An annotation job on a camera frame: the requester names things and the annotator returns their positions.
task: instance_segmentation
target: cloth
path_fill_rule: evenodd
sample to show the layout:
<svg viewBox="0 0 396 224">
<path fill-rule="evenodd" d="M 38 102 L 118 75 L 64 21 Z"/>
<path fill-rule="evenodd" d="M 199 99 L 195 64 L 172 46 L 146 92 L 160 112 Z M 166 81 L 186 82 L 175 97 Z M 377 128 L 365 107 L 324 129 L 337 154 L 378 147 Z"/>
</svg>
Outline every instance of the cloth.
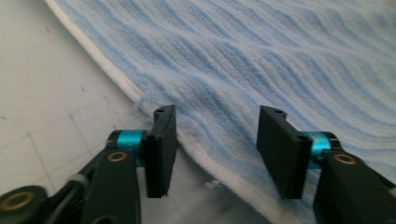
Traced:
<svg viewBox="0 0 396 224">
<path fill-rule="evenodd" d="M 281 201 L 259 152 L 260 105 L 396 181 L 396 9 L 369 0 L 47 0 L 148 115 L 177 106 L 177 137 L 274 223 L 315 222 L 319 172 Z"/>
</svg>

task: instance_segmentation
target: towel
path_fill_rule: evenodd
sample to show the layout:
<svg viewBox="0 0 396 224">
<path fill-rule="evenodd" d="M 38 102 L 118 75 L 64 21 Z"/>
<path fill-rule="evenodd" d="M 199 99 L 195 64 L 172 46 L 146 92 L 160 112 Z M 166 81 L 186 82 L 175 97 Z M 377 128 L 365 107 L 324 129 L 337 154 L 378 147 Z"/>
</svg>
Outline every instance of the towel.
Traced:
<svg viewBox="0 0 396 224">
<path fill-rule="evenodd" d="M 177 106 L 187 153 L 273 223 L 315 223 L 319 171 L 282 201 L 256 149 L 260 105 L 329 131 L 396 181 L 396 8 L 374 0 L 47 0 L 148 115 Z"/>
</svg>

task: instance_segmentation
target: blue striped towel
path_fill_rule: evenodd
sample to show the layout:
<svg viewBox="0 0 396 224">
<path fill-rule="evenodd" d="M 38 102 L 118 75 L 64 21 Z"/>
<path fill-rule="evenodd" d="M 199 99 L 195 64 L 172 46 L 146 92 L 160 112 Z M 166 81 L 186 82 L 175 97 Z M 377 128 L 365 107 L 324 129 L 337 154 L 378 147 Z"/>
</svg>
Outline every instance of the blue striped towel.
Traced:
<svg viewBox="0 0 396 224">
<path fill-rule="evenodd" d="M 256 150 L 259 106 L 330 131 L 396 181 L 396 8 L 380 0 L 47 0 L 148 115 L 177 106 L 185 150 L 274 223 L 315 222 L 318 172 L 284 202 Z"/>
</svg>

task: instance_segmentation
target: white table surface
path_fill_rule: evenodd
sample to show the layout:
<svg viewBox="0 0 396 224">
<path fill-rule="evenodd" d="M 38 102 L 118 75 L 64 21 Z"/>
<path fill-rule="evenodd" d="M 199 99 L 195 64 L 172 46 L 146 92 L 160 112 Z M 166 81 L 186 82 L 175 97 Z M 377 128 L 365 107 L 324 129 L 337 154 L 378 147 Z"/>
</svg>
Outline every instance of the white table surface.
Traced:
<svg viewBox="0 0 396 224">
<path fill-rule="evenodd" d="M 43 0 L 0 1 L 0 194 L 59 189 L 114 129 L 149 129 L 146 116 L 62 27 Z M 143 223 L 266 223 L 179 151 L 168 197 L 147 199 Z"/>
</svg>

